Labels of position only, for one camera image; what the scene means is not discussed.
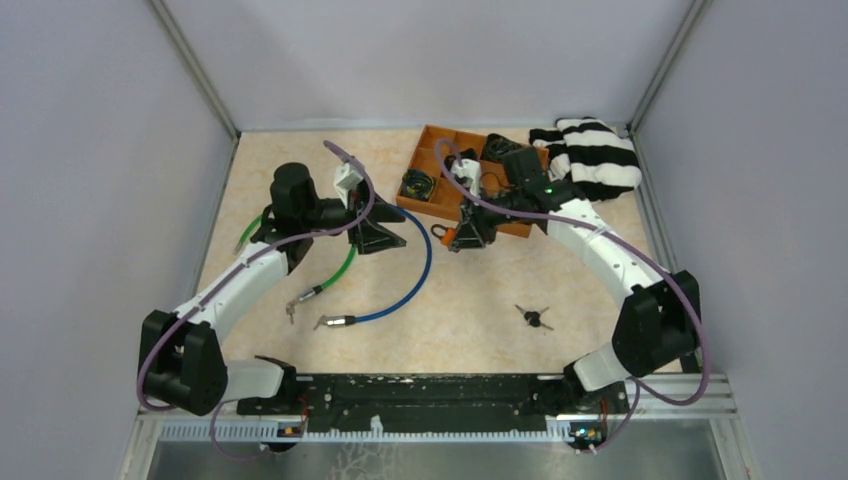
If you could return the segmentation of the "black white striped towel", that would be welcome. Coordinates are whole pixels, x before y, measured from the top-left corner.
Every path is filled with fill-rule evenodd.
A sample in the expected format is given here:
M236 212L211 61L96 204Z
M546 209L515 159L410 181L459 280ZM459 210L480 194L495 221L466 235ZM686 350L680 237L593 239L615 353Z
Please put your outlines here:
M561 118L552 129L530 130L528 139L548 151L550 179L575 184L592 202L615 199L642 183L632 141L599 119Z

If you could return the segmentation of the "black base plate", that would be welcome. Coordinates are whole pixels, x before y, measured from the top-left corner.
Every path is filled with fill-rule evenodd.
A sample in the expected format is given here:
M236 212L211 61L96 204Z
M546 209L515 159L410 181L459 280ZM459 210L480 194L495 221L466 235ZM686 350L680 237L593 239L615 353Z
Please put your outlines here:
M579 400L560 374L299 374L271 398L238 402L244 416L307 417L309 433L542 432L558 415L624 414L623 383Z

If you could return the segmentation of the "orange padlock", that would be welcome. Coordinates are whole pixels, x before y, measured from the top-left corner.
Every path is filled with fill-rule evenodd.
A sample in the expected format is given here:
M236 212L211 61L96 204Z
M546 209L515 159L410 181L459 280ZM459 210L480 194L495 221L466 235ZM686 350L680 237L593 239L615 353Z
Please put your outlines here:
M430 227L430 233L443 246L449 247L455 238L456 229L442 224L434 224Z

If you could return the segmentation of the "wooden compartment tray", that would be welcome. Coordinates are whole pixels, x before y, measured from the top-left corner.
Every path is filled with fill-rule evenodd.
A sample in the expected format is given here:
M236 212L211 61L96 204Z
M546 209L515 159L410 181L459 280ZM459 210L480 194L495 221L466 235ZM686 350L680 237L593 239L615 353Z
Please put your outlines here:
M398 206L415 213L421 213L444 220L457 221L462 195L442 175L436 157L433 154L436 141L446 138L461 151L474 149L477 160L482 168L481 188L489 195L509 187L508 178L501 163L493 163L481 159L481 152L486 136L490 133L475 133L455 130L447 127L427 125L423 128L416 146L413 149L407 169L415 168L426 172L436 180L435 191L428 202L406 198L400 195L398 187L395 202ZM518 141L516 136L502 136Z

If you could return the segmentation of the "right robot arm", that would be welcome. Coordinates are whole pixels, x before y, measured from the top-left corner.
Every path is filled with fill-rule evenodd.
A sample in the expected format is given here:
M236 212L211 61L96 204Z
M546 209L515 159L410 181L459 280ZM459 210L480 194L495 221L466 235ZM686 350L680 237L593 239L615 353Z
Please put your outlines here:
M458 225L449 230L452 252L494 242L499 226L537 225L580 255L619 307L611 339L564 369L563 398L576 412L590 411L603 388L638 380L701 348L699 286L686 271L670 273L619 237L572 182L552 180L536 150L514 150L502 161L509 181L494 195L481 188L482 167L456 157L442 162L446 180L463 196Z

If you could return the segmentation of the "rolled dark tie, middle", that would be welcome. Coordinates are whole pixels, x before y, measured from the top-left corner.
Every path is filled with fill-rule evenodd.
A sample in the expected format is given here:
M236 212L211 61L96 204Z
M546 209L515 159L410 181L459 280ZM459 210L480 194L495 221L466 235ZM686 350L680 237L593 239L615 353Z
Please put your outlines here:
M444 165L453 175L459 177L471 176L480 169L474 149L466 149L459 155L448 154L444 158Z

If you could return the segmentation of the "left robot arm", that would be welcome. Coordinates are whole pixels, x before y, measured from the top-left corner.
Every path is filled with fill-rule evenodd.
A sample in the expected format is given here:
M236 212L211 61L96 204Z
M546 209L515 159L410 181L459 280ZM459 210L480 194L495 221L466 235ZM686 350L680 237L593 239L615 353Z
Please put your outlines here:
M345 234L362 255L405 246L386 227L404 222L404 215L375 193L358 161L339 166L336 181L340 197L321 198L306 165L278 167L271 201L241 256L189 301L145 318L136 380L145 408L204 416L245 399L261 399L277 414L297 406L300 388L285 377L283 362L227 362L222 342L254 303L301 264L315 238Z

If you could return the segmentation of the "black padlock keys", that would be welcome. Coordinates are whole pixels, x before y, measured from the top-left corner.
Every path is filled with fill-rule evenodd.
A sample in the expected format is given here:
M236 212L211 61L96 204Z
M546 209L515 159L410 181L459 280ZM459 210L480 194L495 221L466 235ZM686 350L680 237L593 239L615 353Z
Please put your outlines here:
M549 310L549 307L544 307L541 310L527 310L527 309L524 309L523 307L521 307L518 304L515 304L514 307L519 311L519 313L522 315L525 323L527 325L529 325L530 327L543 328L543 329L546 329L548 331L554 331L553 327L544 323L541 320L542 315Z

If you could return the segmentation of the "rolled floral tie, left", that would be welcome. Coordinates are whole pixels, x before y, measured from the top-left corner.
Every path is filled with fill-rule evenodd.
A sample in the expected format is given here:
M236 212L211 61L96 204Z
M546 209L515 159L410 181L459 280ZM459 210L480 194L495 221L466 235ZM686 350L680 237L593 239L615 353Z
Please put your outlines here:
M404 173L400 195L418 201L428 202L436 188L436 180L426 172L410 168Z

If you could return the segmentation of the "rolled green tie, unrolling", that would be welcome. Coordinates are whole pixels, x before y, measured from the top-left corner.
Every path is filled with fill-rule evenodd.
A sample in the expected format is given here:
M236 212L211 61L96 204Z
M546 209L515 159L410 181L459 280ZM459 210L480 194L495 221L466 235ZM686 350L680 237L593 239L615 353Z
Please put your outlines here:
M501 163L506 155L523 148L523 144L510 140L500 134L490 133L485 138L481 159L493 163Z

